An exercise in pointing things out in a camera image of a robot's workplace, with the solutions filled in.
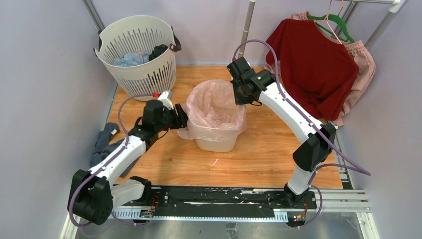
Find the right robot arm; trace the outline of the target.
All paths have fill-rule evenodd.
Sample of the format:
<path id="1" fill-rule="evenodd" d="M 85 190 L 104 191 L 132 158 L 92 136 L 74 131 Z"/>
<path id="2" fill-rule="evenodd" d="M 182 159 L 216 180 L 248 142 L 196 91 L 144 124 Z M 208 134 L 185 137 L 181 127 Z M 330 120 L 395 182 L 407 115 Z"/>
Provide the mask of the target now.
<path id="1" fill-rule="evenodd" d="M 268 70 L 256 72 L 244 57 L 233 60 L 227 69 L 231 74 L 235 103 L 254 101 L 268 106 L 293 132 L 301 144 L 293 153 L 295 169 L 284 186 L 283 199 L 296 208 L 304 201 L 312 176 L 333 151 L 336 129 L 323 124 L 296 103 Z"/>

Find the pink plastic trash bag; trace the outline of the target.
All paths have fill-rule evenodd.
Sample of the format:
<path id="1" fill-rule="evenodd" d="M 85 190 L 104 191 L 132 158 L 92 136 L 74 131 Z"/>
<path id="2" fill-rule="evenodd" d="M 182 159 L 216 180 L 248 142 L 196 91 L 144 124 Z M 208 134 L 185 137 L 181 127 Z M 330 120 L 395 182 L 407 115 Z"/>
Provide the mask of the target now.
<path id="1" fill-rule="evenodd" d="M 188 116 L 187 127 L 178 130 L 182 139 L 224 142 L 247 129 L 246 106 L 235 103 L 229 81 L 215 79 L 197 84 L 182 108 Z"/>

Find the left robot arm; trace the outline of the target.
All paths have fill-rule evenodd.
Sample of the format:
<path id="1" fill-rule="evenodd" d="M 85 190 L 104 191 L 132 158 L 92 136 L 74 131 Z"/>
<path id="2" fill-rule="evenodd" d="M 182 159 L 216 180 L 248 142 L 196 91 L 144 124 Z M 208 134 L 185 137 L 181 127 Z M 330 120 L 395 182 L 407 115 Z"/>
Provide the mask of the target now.
<path id="1" fill-rule="evenodd" d="M 170 100 L 147 101 L 143 116 L 137 119 L 134 128 L 125 131 L 125 139 L 116 150 L 91 169 L 80 169 L 73 175 L 67 206 L 72 223 L 83 226 L 75 220 L 78 216 L 88 224 L 101 225 L 114 215 L 117 207 L 131 201 L 146 206 L 153 201 L 149 180 L 133 176 L 122 184 L 116 181 L 160 139 L 160 133 L 186 128 L 187 121 L 181 104 Z"/>

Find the beige plastic trash bin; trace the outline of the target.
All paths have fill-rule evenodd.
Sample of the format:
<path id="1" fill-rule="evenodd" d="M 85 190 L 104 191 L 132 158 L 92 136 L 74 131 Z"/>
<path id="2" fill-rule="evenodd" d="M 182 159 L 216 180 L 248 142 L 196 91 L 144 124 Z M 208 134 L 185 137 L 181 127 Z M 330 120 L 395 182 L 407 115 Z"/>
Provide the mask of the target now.
<path id="1" fill-rule="evenodd" d="M 209 152 L 230 152 L 234 149 L 238 136 L 234 136 L 225 141 L 207 141 L 196 139 L 199 149 Z"/>

